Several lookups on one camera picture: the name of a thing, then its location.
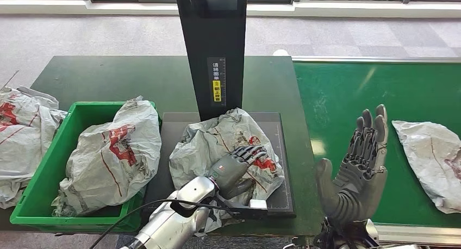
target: black stand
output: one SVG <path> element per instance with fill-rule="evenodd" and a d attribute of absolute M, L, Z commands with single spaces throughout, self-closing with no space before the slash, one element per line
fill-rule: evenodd
<path fill-rule="evenodd" d="M 246 0 L 176 0 L 201 121 L 242 107 Z"/>

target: green plastic crate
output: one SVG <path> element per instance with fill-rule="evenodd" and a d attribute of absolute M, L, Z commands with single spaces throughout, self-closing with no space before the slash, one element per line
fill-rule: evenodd
<path fill-rule="evenodd" d="M 112 121 L 123 104 L 124 102 L 76 102 L 71 106 L 34 177 L 11 214 L 11 223 L 32 226 L 44 232 L 100 232 L 142 204 L 144 191 L 140 191 L 122 205 L 105 207 L 87 216 L 51 216 L 51 202 L 58 195 L 59 182 L 66 177 L 67 160 L 77 147 L 78 136 L 91 125 Z M 118 224 L 113 232 L 135 231 L 139 228 L 140 222 L 139 212 L 133 213 Z"/>

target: crumpled plastic bag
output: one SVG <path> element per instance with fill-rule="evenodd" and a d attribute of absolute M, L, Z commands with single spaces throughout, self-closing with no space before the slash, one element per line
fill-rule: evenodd
<path fill-rule="evenodd" d="M 445 214 L 461 213 L 461 141 L 431 122 L 393 121 L 422 188 Z"/>
<path fill-rule="evenodd" d="M 53 216 L 85 215 L 125 203 L 157 173 L 160 159 L 157 111 L 141 98 L 127 101 L 113 122 L 78 137 L 66 176 L 52 202 Z"/>
<path fill-rule="evenodd" d="M 176 144 L 170 155 L 170 173 L 175 188 L 179 190 L 195 177 L 205 176 L 225 154 L 247 145 L 263 145 L 268 157 L 256 160 L 248 168 L 242 180 L 253 179 L 253 187 L 231 201 L 247 205 L 250 199 L 266 200 L 283 183 L 283 169 L 269 138 L 253 118 L 239 108 L 219 118 L 186 127 L 183 140 Z M 213 209 L 205 225 L 205 233 L 231 223 L 230 218 L 224 211 Z"/>
<path fill-rule="evenodd" d="M 0 208 L 17 204 L 67 112 L 52 96 L 0 89 Z"/>

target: robotic thumb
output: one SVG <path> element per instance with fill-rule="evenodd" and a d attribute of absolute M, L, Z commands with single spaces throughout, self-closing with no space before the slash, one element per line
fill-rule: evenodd
<path fill-rule="evenodd" d="M 252 179 L 243 180 L 236 186 L 233 186 L 230 190 L 220 190 L 220 194 L 224 199 L 230 200 L 233 197 L 241 195 L 248 191 L 254 184 Z"/>
<path fill-rule="evenodd" d="M 319 194 L 323 212 L 327 216 L 334 215 L 339 204 L 339 196 L 331 180 L 332 170 L 331 161 L 326 158 L 322 158 L 317 164 L 315 172 L 317 193 Z"/>

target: floor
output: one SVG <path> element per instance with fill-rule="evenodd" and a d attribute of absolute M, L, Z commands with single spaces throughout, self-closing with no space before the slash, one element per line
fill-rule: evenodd
<path fill-rule="evenodd" d="M 461 57 L 460 34 L 461 20 L 249 17 L 246 55 L 284 49 L 290 55 Z M 178 17 L 0 15 L 0 86 L 30 86 L 54 55 L 185 54 Z M 4 249 L 80 249 L 96 239 L 0 233 Z M 127 239 L 109 235 L 97 248 L 118 248 Z M 191 239 L 186 248 L 235 248 L 236 243 L 282 248 L 288 239 L 212 236 Z"/>

